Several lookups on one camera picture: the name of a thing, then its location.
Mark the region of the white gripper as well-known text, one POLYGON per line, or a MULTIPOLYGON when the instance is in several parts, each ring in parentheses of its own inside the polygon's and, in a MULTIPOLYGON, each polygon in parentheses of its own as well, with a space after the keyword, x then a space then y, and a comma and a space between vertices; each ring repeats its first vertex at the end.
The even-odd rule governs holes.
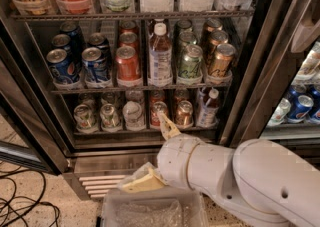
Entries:
POLYGON ((172 187, 201 190, 197 178, 201 173, 199 151, 204 142, 197 137, 181 134, 165 113, 159 112, 157 116, 162 136, 167 140, 157 155, 160 172, 147 162, 120 181, 117 188, 127 193, 139 193, 161 189, 167 182, 172 187))

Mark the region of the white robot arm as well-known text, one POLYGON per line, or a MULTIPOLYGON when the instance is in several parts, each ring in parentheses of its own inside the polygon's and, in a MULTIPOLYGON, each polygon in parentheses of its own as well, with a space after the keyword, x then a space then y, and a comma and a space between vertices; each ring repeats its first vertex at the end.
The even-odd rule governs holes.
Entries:
POLYGON ((254 227, 320 227, 320 171, 287 148, 251 139, 231 149, 179 131, 160 113, 157 164, 120 182, 128 193, 196 190, 254 227))

